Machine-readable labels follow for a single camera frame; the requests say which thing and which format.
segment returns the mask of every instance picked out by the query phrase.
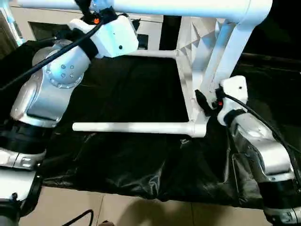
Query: black plastic sheet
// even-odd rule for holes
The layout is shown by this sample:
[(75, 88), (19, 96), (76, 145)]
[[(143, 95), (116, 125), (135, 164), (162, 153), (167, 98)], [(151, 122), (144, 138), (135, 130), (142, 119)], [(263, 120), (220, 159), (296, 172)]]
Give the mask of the black plastic sheet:
[[(15, 53), (34, 54), (29, 42)], [(10, 58), (1, 62), (8, 67)], [(23, 61), (23, 69), (30, 67)], [(20, 68), (11, 69), (11, 77)], [(233, 75), (246, 76), (249, 102), (299, 147), (300, 74), (245, 59)], [(8, 117), (22, 81), (5, 91)], [(172, 59), (123, 56), (93, 61), (52, 135), (41, 173), (46, 186), (190, 202), (261, 208), (246, 160), (232, 150), (227, 129), (212, 117), (205, 138), (184, 135), (72, 131), (73, 122), (187, 121), (177, 66)]]

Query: white horizontal bar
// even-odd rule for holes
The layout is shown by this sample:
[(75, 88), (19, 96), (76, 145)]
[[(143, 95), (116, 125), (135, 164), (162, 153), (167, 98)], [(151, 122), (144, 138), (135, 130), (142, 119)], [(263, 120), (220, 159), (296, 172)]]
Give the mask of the white horizontal bar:
[(206, 124), (194, 122), (76, 122), (74, 131), (187, 134), (204, 137)]
[[(172, 16), (202, 16), (226, 18), (239, 22), (251, 1), (259, 0), (98, 0), (96, 5), (107, 2), (117, 12), (158, 14)], [(260, 0), (263, 5), (267, 0)], [(74, 0), (18, 0), (25, 8), (78, 9)]]
[(133, 53), (127, 54), (128, 56), (137, 57), (160, 57), (160, 58), (176, 58), (176, 50), (137, 50)]
[(24, 8), (79, 9), (75, 0), (17, 0)]

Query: black cable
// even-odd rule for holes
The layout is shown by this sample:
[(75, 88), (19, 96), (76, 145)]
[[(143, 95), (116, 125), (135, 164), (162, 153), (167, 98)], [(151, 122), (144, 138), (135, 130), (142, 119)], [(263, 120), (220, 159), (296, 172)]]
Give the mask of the black cable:
[(272, 127), (267, 121), (265, 121), (258, 113), (256, 113), (256, 111), (254, 111), (248, 105), (246, 105), (245, 103), (241, 102), (240, 100), (238, 100), (235, 97), (232, 97), (232, 96), (230, 96), (228, 94), (224, 93), (224, 96), (226, 98), (229, 98), (229, 99), (233, 100), (234, 102), (240, 104), (241, 106), (243, 106), (245, 109), (248, 110), (249, 113), (251, 113), (252, 115), (254, 115), (257, 119), (259, 119), (264, 125), (266, 125), (272, 131), (272, 133), (276, 137), (276, 139), (279, 140), (279, 142), (283, 145), (283, 147), (289, 153), (289, 156), (290, 156), (290, 159), (291, 159), (291, 163), (292, 163), (292, 166), (293, 166), (294, 171), (295, 171), (296, 179), (297, 179), (297, 181), (299, 183), (299, 186), (301, 186), (301, 173), (300, 173), (300, 170), (298, 170), (299, 167), (298, 167), (298, 164), (297, 164), (297, 160), (294, 158), (294, 155), (292, 155), (291, 149), (293, 149), (294, 151), (298, 152), (299, 154), (301, 154), (301, 151), (298, 150), (297, 148), (295, 148), (294, 146), (292, 146), (291, 144), (287, 143), (284, 140), (284, 138), (282, 137), (282, 135), (280, 133), (278, 133), (276, 129), (274, 129), (274, 127)]
[(62, 225), (62, 226), (69, 226), (72, 225), (73, 223), (75, 223), (76, 221), (78, 221), (79, 219), (83, 218), (85, 215), (87, 215), (88, 213), (91, 213), (91, 218), (90, 218), (90, 223), (89, 226), (92, 226), (92, 222), (93, 222), (93, 218), (94, 218), (94, 212), (93, 210), (87, 210), (85, 212), (83, 212), (82, 214), (80, 214), (79, 216), (77, 216), (76, 218), (72, 219), (71, 221), (67, 222), (66, 224)]
[(18, 77), (16, 77), (15, 79), (13, 79), (12, 81), (10, 81), (8, 84), (4, 85), (3, 87), (0, 88), (0, 91), (4, 91), (5, 89), (7, 89), (8, 87), (10, 87), (11, 85), (13, 85), (14, 83), (16, 83), (17, 81), (21, 80), (24, 77), (28, 77), (30, 75), (32, 75), (33, 73), (37, 72), (38, 70), (40, 70), (42, 67), (46, 66), (47, 64), (49, 64), (50, 62), (54, 61), (55, 59), (57, 59), (58, 57), (60, 57), (61, 55), (65, 54), (66, 52), (68, 52), (69, 50), (73, 49), (74, 47), (78, 46), (81, 42), (83, 42), (85, 39), (89, 39), (92, 35), (94, 35), (99, 28), (103, 25), (103, 21), (101, 21), (99, 24), (97, 24), (92, 30), (90, 30), (88, 33), (86, 33), (84, 36), (82, 36), (81, 38), (79, 38), (78, 40), (76, 40), (75, 42), (63, 47), (60, 51), (54, 53), (53, 55), (51, 55), (50, 57), (47, 57), (45, 60), (42, 60), (41, 62), (39, 62), (38, 64), (36, 64), (35, 66), (33, 66), (31, 69), (29, 69), (28, 71), (24, 72), (23, 74), (19, 75)]

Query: white cabinet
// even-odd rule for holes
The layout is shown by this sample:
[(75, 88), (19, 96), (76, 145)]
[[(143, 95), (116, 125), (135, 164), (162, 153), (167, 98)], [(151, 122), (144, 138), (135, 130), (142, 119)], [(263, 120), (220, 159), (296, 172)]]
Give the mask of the white cabinet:
[[(30, 22), (46, 24), (67, 24), (83, 15), (79, 10), (56, 10), (39, 8), (21, 8), (11, 3), (13, 16), (25, 40), (36, 40)], [(147, 48), (158, 50), (161, 37), (163, 16), (129, 14), (132, 20), (141, 19), (137, 33), (148, 36)]]

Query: floor tile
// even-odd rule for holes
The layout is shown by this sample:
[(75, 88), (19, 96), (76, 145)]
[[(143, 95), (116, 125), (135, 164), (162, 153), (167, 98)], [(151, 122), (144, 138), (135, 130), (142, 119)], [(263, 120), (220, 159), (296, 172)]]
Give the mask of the floor tile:
[(115, 226), (193, 226), (189, 202), (145, 200), (106, 194), (98, 224), (108, 220)]
[[(44, 187), (36, 209), (21, 218), (20, 226), (61, 226), (88, 209), (94, 211), (96, 226), (102, 193)], [(88, 226), (90, 214), (72, 226)]]
[(270, 226), (262, 210), (193, 203), (194, 226)]

